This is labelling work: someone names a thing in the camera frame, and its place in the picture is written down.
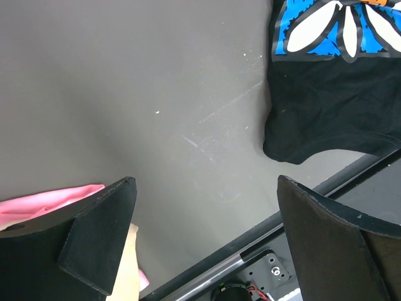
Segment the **pink folded t-shirt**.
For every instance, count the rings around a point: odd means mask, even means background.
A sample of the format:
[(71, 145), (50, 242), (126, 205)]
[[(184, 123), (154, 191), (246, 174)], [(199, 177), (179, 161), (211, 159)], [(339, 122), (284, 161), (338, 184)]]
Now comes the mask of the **pink folded t-shirt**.
[[(37, 218), (75, 203), (104, 189), (103, 184), (89, 184), (48, 191), (1, 202), (1, 229)], [(140, 292), (149, 285), (145, 274), (138, 268)]]

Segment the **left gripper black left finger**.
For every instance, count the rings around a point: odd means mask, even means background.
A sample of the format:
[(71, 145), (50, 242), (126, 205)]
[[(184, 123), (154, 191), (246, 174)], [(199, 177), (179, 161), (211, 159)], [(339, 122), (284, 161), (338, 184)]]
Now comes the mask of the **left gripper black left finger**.
[(123, 179), (1, 230), (1, 300), (105, 300), (113, 292), (137, 198)]

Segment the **beige folded t-shirt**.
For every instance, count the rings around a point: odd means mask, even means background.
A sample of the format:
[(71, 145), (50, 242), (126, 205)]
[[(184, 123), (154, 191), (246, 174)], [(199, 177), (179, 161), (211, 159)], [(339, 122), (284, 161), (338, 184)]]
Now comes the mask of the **beige folded t-shirt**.
[(113, 292), (106, 298), (106, 301), (139, 300), (140, 276), (136, 252), (137, 231), (138, 227), (130, 224)]

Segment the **aluminium frame rail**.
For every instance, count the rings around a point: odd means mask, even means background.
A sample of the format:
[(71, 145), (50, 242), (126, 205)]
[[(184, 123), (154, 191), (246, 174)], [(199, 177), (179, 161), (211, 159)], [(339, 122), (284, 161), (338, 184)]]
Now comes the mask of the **aluminium frame rail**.
[[(365, 155), (314, 190), (393, 223), (400, 223), (400, 151)], [(301, 300), (280, 213), (169, 280), (141, 300), (210, 300), (218, 284), (251, 282), (270, 300)]]

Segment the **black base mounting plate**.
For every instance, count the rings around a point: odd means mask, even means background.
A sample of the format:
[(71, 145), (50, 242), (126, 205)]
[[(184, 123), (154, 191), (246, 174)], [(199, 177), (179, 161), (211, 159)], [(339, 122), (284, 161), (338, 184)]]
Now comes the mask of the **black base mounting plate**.
[(303, 300), (400, 299), (400, 152), (330, 196), (280, 176), (278, 201)]

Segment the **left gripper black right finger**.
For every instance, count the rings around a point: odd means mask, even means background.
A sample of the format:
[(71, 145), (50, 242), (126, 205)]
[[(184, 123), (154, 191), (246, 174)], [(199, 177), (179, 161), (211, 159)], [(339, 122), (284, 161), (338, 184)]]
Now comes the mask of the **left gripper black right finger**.
[(400, 300), (400, 226), (287, 176), (278, 203), (303, 300)]

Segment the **black t-shirt with flower print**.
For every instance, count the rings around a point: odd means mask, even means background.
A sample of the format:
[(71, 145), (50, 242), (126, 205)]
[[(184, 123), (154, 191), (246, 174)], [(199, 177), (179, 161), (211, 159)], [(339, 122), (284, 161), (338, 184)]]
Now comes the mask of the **black t-shirt with flower print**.
[(400, 2), (274, 1), (264, 153), (400, 149)]

